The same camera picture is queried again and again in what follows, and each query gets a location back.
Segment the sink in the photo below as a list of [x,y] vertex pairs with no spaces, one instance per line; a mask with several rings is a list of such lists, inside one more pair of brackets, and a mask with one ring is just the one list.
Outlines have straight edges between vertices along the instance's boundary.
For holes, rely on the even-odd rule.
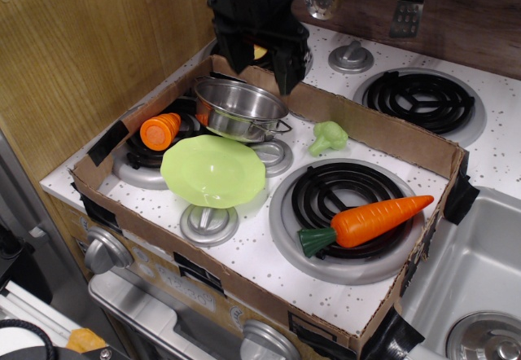
[[[502,344],[508,340],[510,353],[473,357],[457,343],[460,354],[453,358],[521,358],[521,200],[488,188],[478,190],[459,225],[440,219],[429,258],[420,262],[401,300],[402,317],[425,337],[422,348],[409,353],[411,360],[427,360],[426,351],[432,359],[450,358],[448,340],[453,345],[454,332],[461,330],[469,315],[480,318],[482,314],[505,315],[514,321],[514,331],[504,332],[501,325],[480,333],[488,337],[485,340],[497,331],[505,334],[505,339],[493,338]],[[476,325],[468,328],[475,330]],[[420,350],[422,354],[415,357]]]

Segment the stainless steel pot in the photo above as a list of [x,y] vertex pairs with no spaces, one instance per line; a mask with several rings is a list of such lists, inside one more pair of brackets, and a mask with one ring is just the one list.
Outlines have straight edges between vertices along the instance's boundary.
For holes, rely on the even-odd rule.
[[276,96],[241,81],[203,78],[195,83],[197,118],[215,134],[245,143],[271,140],[291,127],[289,109]]

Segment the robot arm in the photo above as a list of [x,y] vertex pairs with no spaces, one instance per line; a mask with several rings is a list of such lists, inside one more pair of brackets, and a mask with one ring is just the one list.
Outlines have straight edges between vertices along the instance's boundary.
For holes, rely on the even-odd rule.
[[291,13],[293,0],[208,0],[222,54],[236,73],[254,58],[253,46],[264,47],[274,65],[280,94],[304,79],[310,62],[309,31]]

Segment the cardboard box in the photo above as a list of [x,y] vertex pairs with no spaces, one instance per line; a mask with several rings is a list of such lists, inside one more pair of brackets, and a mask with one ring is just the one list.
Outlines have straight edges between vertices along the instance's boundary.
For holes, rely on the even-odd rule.
[[[230,294],[242,304],[251,307],[268,320],[282,327],[283,330],[295,332],[291,319],[299,319],[300,326],[308,328],[313,335],[334,337],[334,345],[346,348],[347,357],[360,357],[360,353],[372,337],[377,327],[384,320],[401,297],[405,285],[410,280],[415,266],[421,257],[427,254],[428,242],[436,226],[437,218],[444,209],[448,195],[454,183],[466,172],[467,152],[444,138],[411,125],[403,120],[372,111],[346,98],[319,90],[306,84],[299,84],[291,95],[282,98],[288,107],[311,121],[335,121],[341,125],[351,139],[364,143],[369,147],[383,151],[411,164],[419,165],[440,176],[447,178],[448,184],[441,199],[437,202],[434,214],[423,228],[422,237],[409,255],[397,275],[391,290],[374,311],[373,317],[359,336],[354,336],[331,323],[322,321],[315,315],[306,313],[298,307],[267,292],[251,280],[222,265],[209,256],[202,248],[198,248],[182,237],[171,233],[156,224],[149,222],[138,213],[126,208],[99,192],[100,186],[112,171],[112,156],[115,148],[132,136],[147,119],[160,113],[176,98],[184,95],[194,84],[196,77],[207,76],[210,72],[219,72],[236,77],[228,63],[220,56],[211,56],[194,67],[174,84],[166,87],[150,102],[136,111],[127,114],[94,145],[89,154],[83,157],[72,171],[77,190],[94,206],[101,207],[109,220],[107,225],[120,228],[135,234],[155,245],[166,253],[184,256],[192,263],[204,268],[209,274],[219,278],[225,294]],[[261,87],[278,95],[278,88],[271,72],[257,67],[250,67],[239,77],[246,82]]]

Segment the green plate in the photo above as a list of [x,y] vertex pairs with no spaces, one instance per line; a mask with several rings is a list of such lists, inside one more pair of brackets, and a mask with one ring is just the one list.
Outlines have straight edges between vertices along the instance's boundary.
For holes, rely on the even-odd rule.
[[266,168],[250,147],[203,135],[168,149],[161,175],[169,189],[189,203],[227,209],[247,203],[264,188]]

